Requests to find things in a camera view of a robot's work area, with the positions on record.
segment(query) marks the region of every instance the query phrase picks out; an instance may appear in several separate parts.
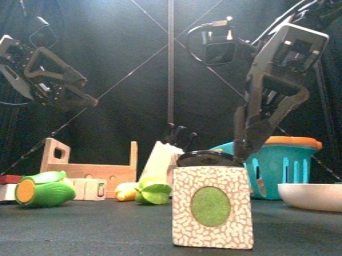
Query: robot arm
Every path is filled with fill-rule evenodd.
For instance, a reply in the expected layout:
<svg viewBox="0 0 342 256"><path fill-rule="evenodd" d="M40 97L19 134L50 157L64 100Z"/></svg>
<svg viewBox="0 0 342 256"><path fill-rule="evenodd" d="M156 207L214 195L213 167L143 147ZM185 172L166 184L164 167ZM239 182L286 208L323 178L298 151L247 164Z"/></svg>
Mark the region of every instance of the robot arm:
<svg viewBox="0 0 342 256"><path fill-rule="evenodd" d="M18 92L32 101L64 111L95 107L98 100L82 92L87 79L46 47L31 48L4 36L0 72Z"/></svg>
<svg viewBox="0 0 342 256"><path fill-rule="evenodd" d="M261 149L289 112L309 99L307 72L319 60L329 40L329 36L317 30L326 28L341 14L341 1L303 0L253 43L237 37L231 19L190 30L189 41L195 32L201 32L206 39L203 59L191 52L187 43L198 61L215 65L243 57L251 63L246 77L246 105L238 107L234 117L234 159L238 164Z"/></svg>

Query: toy food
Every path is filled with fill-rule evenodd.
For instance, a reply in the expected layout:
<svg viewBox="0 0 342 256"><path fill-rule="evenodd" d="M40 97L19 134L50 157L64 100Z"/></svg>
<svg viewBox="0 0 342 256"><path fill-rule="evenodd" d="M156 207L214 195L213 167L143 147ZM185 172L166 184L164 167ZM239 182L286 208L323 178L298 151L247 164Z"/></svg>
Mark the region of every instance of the toy food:
<svg viewBox="0 0 342 256"><path fill-rule="evenodd" d="M75 196L75 188L64 171L43 172L23 177L15 190L18 203L28 207L58 206Z"/></svg>

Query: green toy food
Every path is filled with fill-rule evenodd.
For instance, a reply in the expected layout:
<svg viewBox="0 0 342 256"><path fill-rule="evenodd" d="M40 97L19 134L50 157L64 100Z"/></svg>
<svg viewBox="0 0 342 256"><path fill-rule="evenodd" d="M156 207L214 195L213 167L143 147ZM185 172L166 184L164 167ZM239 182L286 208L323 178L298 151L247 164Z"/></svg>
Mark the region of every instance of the green toy food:
<svg viewBox="0 0 342 256"><path fill-rule="evenodd" d="M23 177L15 190L18 203L28 207L58 206L75 196L75 188L64 171L43 172Z"/></svg>
<svg viewBox="0 0 342 256"><path fill-rule="evenodd" d="M158 176L146 176L139 181L136 188L136 202L140 204L167 204L171 187L166 179Z"/></svg>

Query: wooden toy crate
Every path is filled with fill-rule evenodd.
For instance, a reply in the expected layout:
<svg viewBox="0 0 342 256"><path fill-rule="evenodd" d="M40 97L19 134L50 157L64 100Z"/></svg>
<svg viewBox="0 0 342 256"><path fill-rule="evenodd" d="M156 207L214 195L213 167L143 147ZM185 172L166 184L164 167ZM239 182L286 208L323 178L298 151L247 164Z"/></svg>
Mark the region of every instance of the wooden toy crate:
<svg viewBox="0 0 342 256"><path fill-rule="evenodd" d="M138 144L135 141L131 142L130 165L68 163L70 153L71 148L66 144L54 138L47 138L40 172L60 170L66 171L68 178L106 179L107 198L115 198L114 191L120 183L136 181Z"/></svg>

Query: yellow toy fruit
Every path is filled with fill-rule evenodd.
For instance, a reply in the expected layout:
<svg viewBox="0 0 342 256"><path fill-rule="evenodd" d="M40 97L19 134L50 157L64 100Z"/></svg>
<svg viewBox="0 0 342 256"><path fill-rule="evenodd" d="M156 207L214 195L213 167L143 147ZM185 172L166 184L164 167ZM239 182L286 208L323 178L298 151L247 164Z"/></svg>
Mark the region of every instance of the yellow toy fruit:
<svg viewBox="0 0 342 256"><path fill-rule="evenodd" d="M115 188L115 197L119 201L132 201L135 200L136 190L138 187L136 182L123 182Z"/></svg>
<svg viewBox="0 0 342 256"><path fill-rule="evenodd" d="M135 187L127 188L126 190L120 191L116 195L116 199L120 202L124 201L134 201L138 191L135 190Z"/></svg>

